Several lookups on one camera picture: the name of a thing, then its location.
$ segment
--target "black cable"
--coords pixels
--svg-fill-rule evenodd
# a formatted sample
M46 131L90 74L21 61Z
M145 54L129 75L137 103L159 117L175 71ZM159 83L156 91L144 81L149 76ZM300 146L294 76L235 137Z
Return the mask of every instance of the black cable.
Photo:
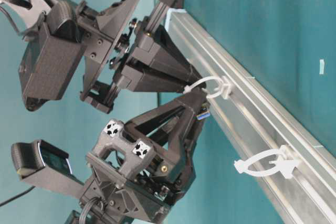
M16 200L16 199L18 199L18 198L20 198L20 197L26 195L27 193L29 193L29 192L30 192L31 190L33 190L34 188L35 188L35 186L32 186L32 187L29 188L28 190L26 190L26 191L24 191L24 192L22 192L22 193L20 193L20 194L18 194L18 195L16 195L16 196L14 196L13 198L10 198L10 199L8 199L8 200L6 200L6 201L0 203L0 207L2 207L2 206L4 206L4 205L6 205L6 204L12 202L13 200Z
M3 9L1 6L0 6L0 12L2 12L3 14L5 14L5 16L7 17L7 19L9 20L10 24L12 25L14 31L16 31L17 34L20 33L19 29L17 28L14 20L12 19L12 17L10 16L10 14L8 13L8 11L6 11L5 9Z

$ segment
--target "bolt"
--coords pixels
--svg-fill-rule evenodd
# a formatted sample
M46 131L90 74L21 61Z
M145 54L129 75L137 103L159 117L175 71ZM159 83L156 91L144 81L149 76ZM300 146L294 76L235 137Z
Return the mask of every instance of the bolt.
M162 166L162 167L161 167L161 171L162 171L163 173L168 172L168 167L167 167L166 165Z
M129 27L130 27L131 29L134 29L134 28L136 28L137 24L138 24L138 23L137 23L136 19L134 19L134 20L132 20L132 21L130 22Z

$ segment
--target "white zip tie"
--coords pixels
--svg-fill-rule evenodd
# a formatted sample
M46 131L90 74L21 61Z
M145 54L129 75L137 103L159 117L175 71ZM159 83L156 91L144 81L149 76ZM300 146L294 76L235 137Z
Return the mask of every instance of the white zip tie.
M280 149L270 149L263 152L260 152L252 157L250 157L248 160L238 160L234 162L235 168L237 171L241 173L246 173L250 176L254 177L267 177L270 175L273 175L277 172L281 172L285 179L291 179L293 177L292 173L295 167L298 167L298 165L301 163L301 160L299 159L288 159L288 156L286 153L289 152L289 148L286 145L282 145ZM275 166L268 170L262 170L262 171L254 171L249 170L249 166L254 164L255 162L258 162L259 160L272 156L272 155L278 155L277 160L270 161L270 164L274 164Z
M210 81L210 80L216 80L219 82L218 87L214 89L216 93L214 94L208 94L206 98L216 98L223 94L223 98L225 100L228 99L229 95L231 94L233 84L229 81L229 79L226 76L222 76L222 78L218 76L209 76L205 77L201 80L196 81L191 86L185 86L184 87L184 94L191 92L192 89L196 88L198 85L200 85L203 82Z

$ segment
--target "silver metal beam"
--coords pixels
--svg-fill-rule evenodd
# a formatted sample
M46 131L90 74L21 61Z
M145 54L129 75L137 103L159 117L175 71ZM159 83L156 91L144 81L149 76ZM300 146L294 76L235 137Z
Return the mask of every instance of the silver metal beam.
M302 160L292 179L280 173L257 179L284 222L336 223L336 159L188 13L169 19L170 36L200 74L227 76L235 85L228 100L209 101L242 159L285 144ZM209 90L216 85L207 84ZM270 169L270 160L254 169Z

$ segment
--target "teal wall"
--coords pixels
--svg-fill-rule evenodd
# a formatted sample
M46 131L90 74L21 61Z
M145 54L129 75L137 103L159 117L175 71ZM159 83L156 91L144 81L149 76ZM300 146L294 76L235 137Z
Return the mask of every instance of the teal wall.
M335 0L185 0L185 5L336 156Z
M114 1L87 0L98 10ZM136 16L148 14L152 6L153 0L142 0ZM186 0L186 9L336 155L334 0ZM11 144L19 141L44 138L68 151L75 174L85 180L90 170L84 156L106 122L126 121L155 107L155 94L123 91L110 115L100 113L79 101L82 62L62 101L29 113L20 98L17 75L26 44L5 17L0 16L0 24L0 201L27 188L19 182L9 153ZM322 76L320 59L326 62ZM108 81L111 74L105 71L102 77ZM164 94L163 102L172 97ZM236 159L237 153L209 118L195 152L197 180L165 223L282 223L255 180L234 170ZM0 208L1 223L63 223L76 207L75 200L35 189Z
M102 10L119 0L86 0L88 5ZM135 16L142 18L153 8L153 0L141 0ZM97 141L111 118L127 121L156 106L156 94L123 91L110 115L95 110L79 100L82 89L83 61L77 69L63 99L47 102L40 110L25 110L17 69L26 43L17 37L7 19L0 14L0 201L20 193L29 186L19 181L12 165L10 146L16 142L31 142L38 138L54 144L70 154L74 174L84 181L91 171L85 155ZM105 71L101 79L110 82L112 73ZM64 223L76 200L42 189L34 189L21 199L0 208L0 223Z
M185 0L185 7L336 156L335 0ZM281 223L255 181L233 170L236 155L210 119L195 153L198 179L191 190L198 194L181 202L197 213L187 214L192 223ZM184 210L169 218L186 223Z

